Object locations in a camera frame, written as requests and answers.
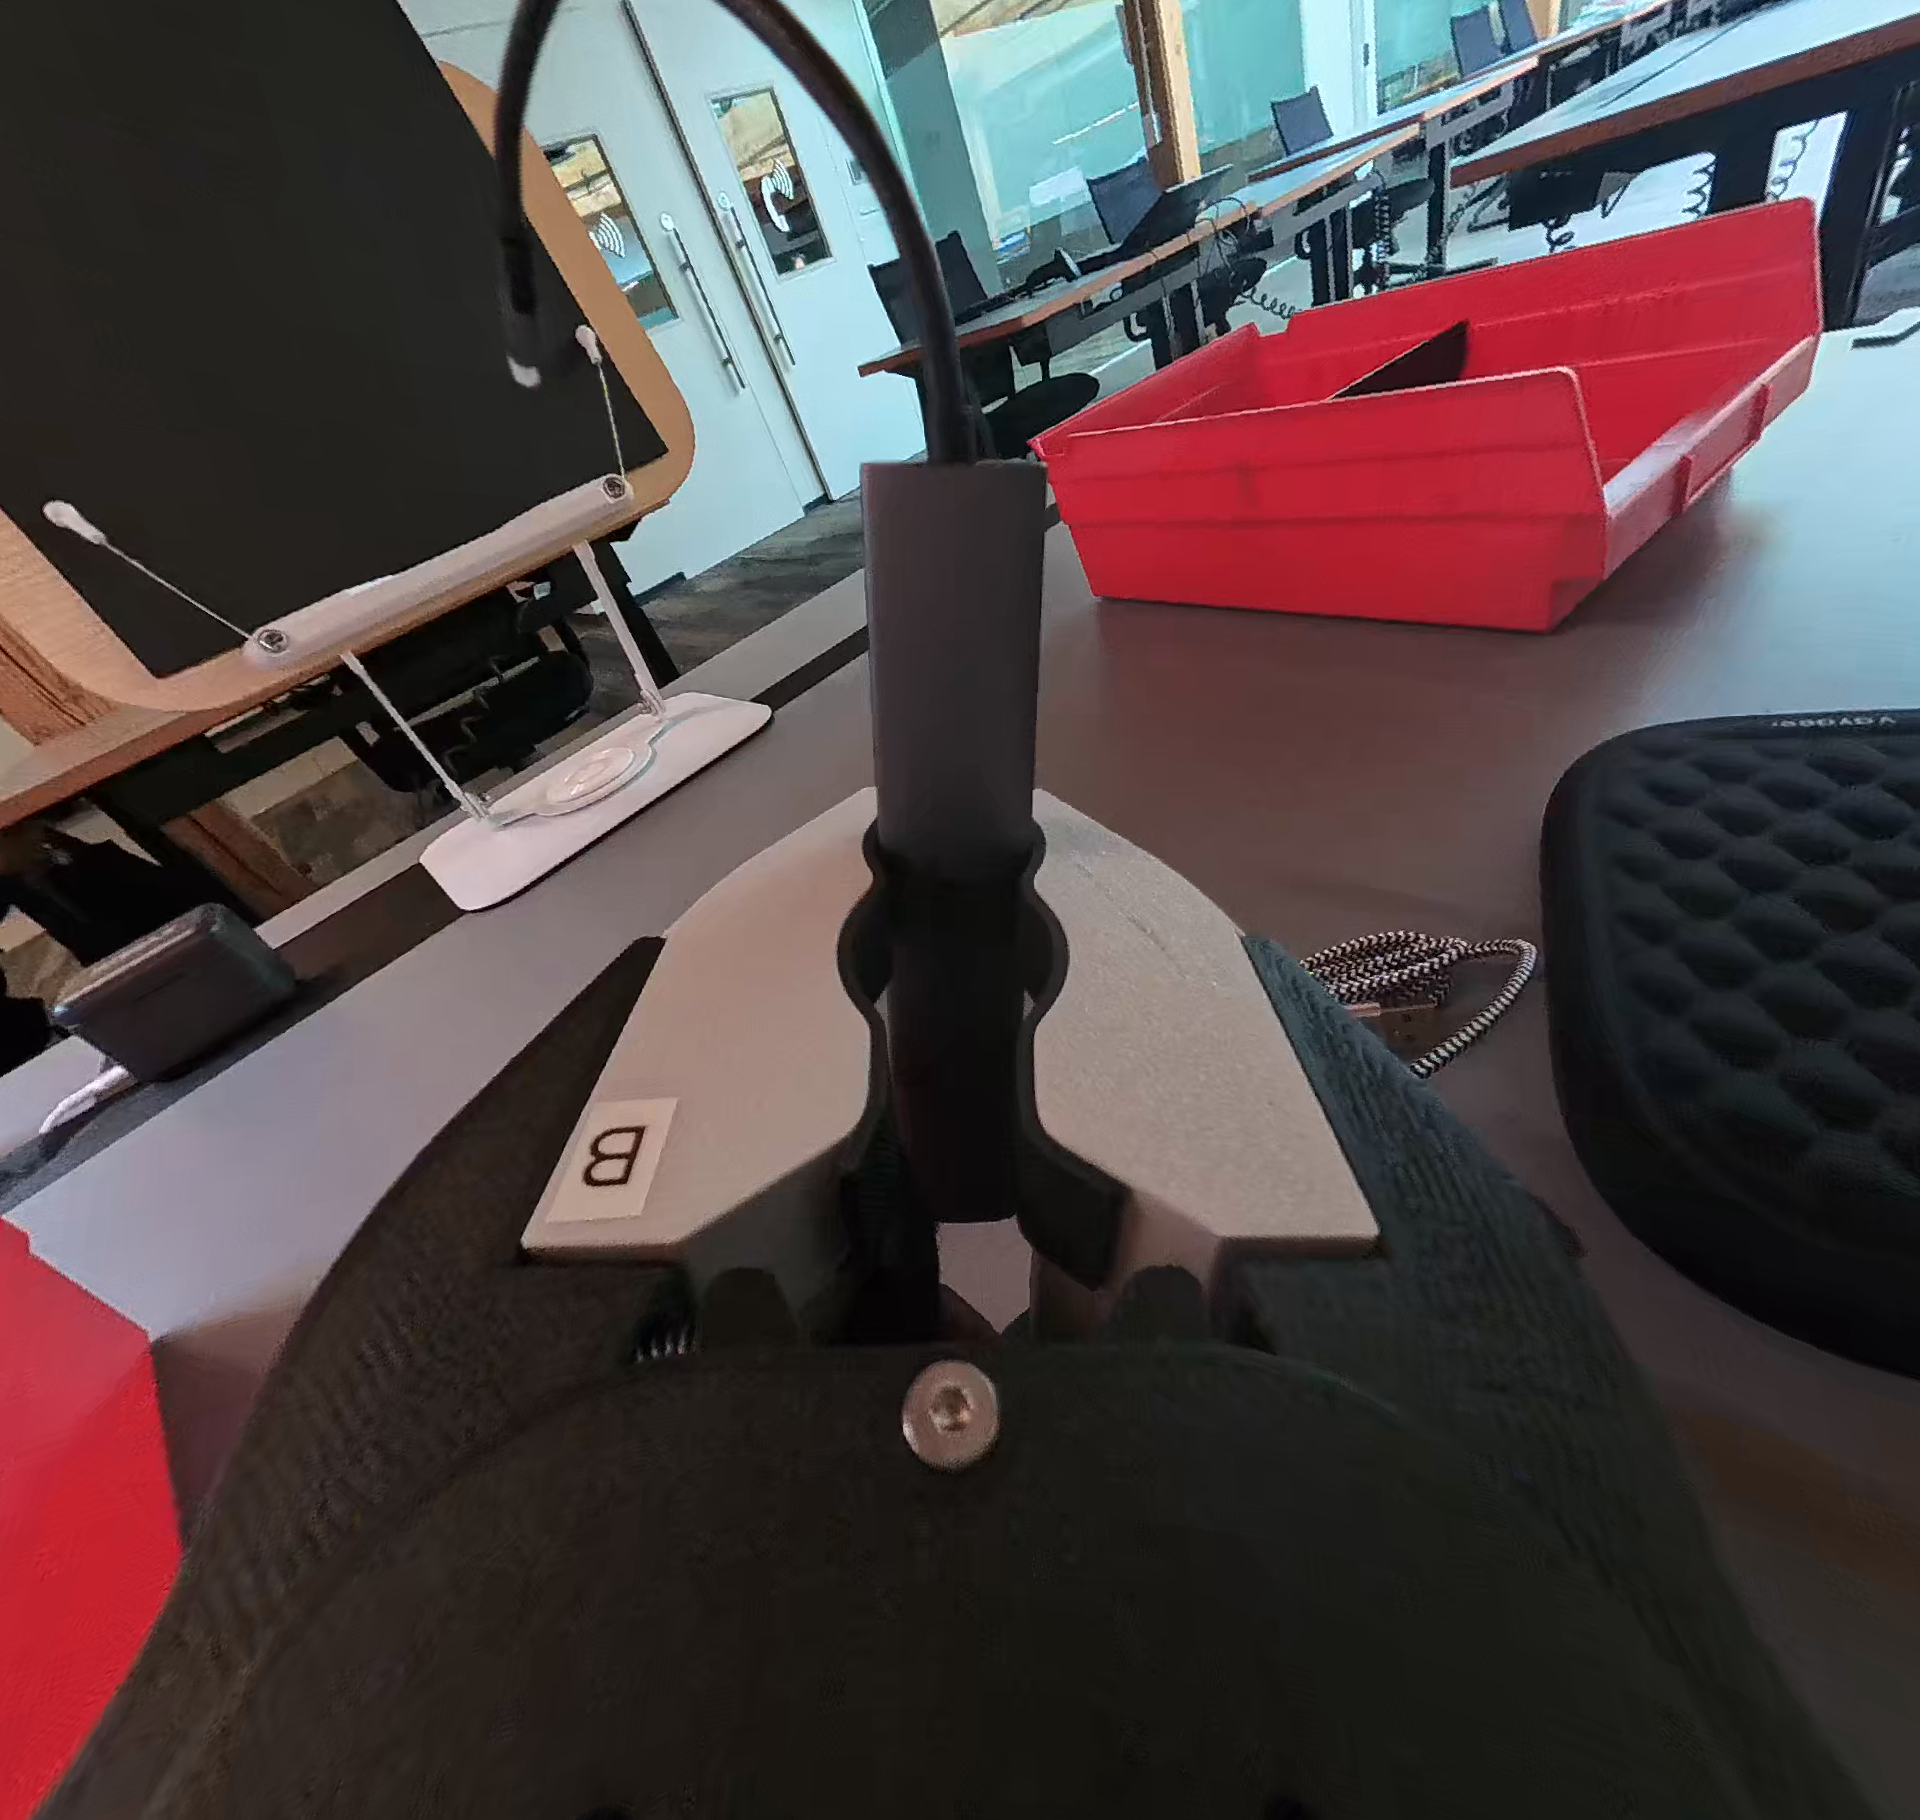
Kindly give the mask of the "wooden desk with black legs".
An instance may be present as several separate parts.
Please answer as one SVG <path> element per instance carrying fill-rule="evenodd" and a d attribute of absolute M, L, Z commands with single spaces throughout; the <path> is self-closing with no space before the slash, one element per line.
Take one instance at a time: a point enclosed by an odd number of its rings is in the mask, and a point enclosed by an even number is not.
<path fill-rule="evenodd" d="M 574 627 L 586 607 L 600 609 L 629 656 L 639 693 L 677 675 L 613 550 L 631 533 L 618 528 L 590 547 L 605 593 L 576 555 L 564 555 L 362 653 L 371 685 L 327 667 L 236 715 L 118 708 L 30 745 L 5 765 L 5 871 L 13 871 L 23 825 L 54 824 L 87 804 L 197 898 L 228 902 L 254 921 L 281 914 L 314 883 L 228 804 L 236 791 L 338 742 L 397 796 L 450 806 L 383 698 L 473 791 L 586 715 L 594 676 Z"/>

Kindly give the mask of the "wooden support post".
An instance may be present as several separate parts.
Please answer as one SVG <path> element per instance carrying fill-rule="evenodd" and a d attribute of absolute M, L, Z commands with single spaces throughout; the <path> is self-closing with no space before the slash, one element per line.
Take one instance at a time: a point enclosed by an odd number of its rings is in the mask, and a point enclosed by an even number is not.
<path fill-rule="evenodd" d="M 1200 145 L 1179 0 L 1121 0 L 1147 158 L 1165 191 L 1200 174 Z"/>

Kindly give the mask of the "red bin with black divider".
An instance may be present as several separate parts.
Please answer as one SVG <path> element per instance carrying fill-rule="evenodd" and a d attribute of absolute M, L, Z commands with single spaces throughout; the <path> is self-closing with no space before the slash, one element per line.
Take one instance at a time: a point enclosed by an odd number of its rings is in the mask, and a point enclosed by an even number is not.
<path fill-rule="evenodd" d="M 1034 441 L 1100 600 L 1549 632 L 1803 396 L 1756 202 L 1236 327 Z"/>

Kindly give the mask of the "row of office desks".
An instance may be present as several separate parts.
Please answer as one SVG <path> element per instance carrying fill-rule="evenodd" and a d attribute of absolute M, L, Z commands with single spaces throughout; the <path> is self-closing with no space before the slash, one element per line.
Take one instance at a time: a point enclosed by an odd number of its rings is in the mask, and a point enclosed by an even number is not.
<path fill-rule="evenodd" d="M 1611 176 L 1711 158 L 1704 215 L 1762 202 L 1785 127 L 1840 116 L 1816 224 L 1828 327 L 1857 320 L 1869 266 L 1916 241 L 1916 201 L 1885 221 L 1904 141 L 1916 133 L 1916 0 L 1663 0 L 1569 30 L 1430 94 L 1364 133 L 1331 138 L 1243 188 L 1215 221 L 1075 280 L 975 308 L 963 354 L 1050 358 L 1121 319 L 1150 319 L 1165 366 L 1200 344 L 1200 280 L 1230 260 L 1217 239 L 1304 257 L 1319 304 L 1355 282 L 1351 215 L 1409 170 L 1428 194 L 1428 254 L 1447 252 L 1450 186 L 1505 180 L 1519 225 L 1595 210 Z"/>

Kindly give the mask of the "small grey box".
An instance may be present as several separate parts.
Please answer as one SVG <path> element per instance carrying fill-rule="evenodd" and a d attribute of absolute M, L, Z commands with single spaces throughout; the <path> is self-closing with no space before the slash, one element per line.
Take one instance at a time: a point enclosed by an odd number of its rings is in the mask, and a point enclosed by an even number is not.
<path fill-rule="evenodd" d="M 136 1084 L 165 1082 L 300 992 L 293 965 L 232 910 L 204 903 L 79 971 L 50 1009 Z"/>

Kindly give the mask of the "black board with wooden frame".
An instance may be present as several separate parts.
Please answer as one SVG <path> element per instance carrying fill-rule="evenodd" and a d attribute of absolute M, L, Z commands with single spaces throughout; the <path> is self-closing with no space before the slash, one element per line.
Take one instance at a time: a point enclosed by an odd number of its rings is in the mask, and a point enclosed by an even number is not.
<path fill-rule="evenodd" d="M 500 331 L 493 91 L 397 0 L 5 0 L 5 627 L 243 706 L 254 629 L 594 485 L 688 402 L 531 136 L 542 382 Z"/>

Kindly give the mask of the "white board stand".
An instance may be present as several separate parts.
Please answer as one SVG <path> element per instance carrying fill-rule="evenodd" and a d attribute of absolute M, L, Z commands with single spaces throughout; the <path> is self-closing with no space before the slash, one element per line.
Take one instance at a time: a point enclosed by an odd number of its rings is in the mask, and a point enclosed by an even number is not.
<path fill-rule="evenodd" d="M 311 672 L 332 663 L 345 667 L 461 810 L 461 821 L 421 852 L 424 870 L 461 912 L 489 910 L 557 871 L 618 824 L 631 821 L 772 723 L 772 706 L 763 701 L 703 691 L 665 696 L 633 624 L 618 613 L 595 544 L 611 515 L 638 514 L 639 505 L 611 402 L 609 358 L 590 325 L 578 325 L 574 339 L 600 379 L 611 441 L 608 471 L 438 558 L 329 593 L 256 629 L 243 629 L 136 559 L 72 500 L 48 499 L 41 505 L 41 517 L 52 528 L 120 559 L 236 638 L 252 670 L 282 675 Z M 521 565 L 544 565 L 559 558 L 578 562 L 594 600 L 609 620 L 638 678 L 638 708 L 513 788 L 495 796 L 475 793 L 430 749 L 357 649 L 373 632 L 419 618 L 436 602 L 468 597 L 485 580 L 507 582 Z"/>

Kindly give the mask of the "white door with window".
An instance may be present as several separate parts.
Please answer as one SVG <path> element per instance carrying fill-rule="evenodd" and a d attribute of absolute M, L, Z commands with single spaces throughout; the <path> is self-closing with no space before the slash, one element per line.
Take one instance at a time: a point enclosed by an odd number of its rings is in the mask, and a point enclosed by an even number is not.
<path fill-rule="evenodd" d="M 683 593 L 827 496 L 813 441 L 751 319 L 721 202 L 667 89 L 660 0 L 565 0 L 529 124 L 594 254 L 673 379 L 694 456 L 673 499 L 618 544 L 638 589 Z"/>
<path fill-rule="evenodd" d="M 870 263 L 894 242 L 860 162 L 806 88 L 711 0 L 622 0 L 683 143 L 716 249 L 718 300 L 744 327 L 747 375 L 804 500 L 843 496 L 864 463 L 925 453 L 916 382 L 861 366 L 897 344 Z"/>

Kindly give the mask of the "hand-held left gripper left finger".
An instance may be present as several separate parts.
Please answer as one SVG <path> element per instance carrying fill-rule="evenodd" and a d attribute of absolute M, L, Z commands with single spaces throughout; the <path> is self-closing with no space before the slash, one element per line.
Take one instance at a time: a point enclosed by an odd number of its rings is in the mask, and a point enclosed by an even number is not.
<path fill-rule="evenodd" d="M 520 1237 L 536 1260 L 845 1263 L 845 1152 L 870 1116 L 867 1014 L 838 943 L 871 874 L 864 785 L 669 929 Z"/>

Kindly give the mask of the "black honeycomb cushion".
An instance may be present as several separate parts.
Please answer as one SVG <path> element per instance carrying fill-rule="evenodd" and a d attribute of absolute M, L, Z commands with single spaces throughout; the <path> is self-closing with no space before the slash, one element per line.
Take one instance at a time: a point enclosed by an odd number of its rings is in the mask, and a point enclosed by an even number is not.
<path fill-rule="evenodd" d="M 1598 1195 L 1681 1276 L 1918 1376 L 1918 712 L 1670 720 L 1558 779 L 1549 1052 Z"/>

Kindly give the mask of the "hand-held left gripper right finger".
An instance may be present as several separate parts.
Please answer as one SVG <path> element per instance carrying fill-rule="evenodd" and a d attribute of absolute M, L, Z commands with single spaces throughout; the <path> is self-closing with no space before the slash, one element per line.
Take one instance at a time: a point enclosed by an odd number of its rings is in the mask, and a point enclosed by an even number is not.
<path fill-rule="evenodd" d="M 1058 988 L 1034 1013 L 1043 1152 L 1090 1181 L 1084 1248 L 1050 1263 L 1086 1286 L 1153 1267 L 1219 1284 L 1243 1255 L 1355 1258 L 1379 1220 L 1243 929 L 1193 880 L 1037 791 L 1034 878 Z"/>

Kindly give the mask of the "red storage bin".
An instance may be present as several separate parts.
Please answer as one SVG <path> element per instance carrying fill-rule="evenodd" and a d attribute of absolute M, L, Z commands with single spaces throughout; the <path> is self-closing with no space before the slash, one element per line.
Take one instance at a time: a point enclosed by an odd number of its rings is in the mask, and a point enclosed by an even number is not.
<path fill-rule="evenodd" d="M 149 1336 L 2 1226 L 2 1814 L 77 1758 L 174 1584 Z"/>

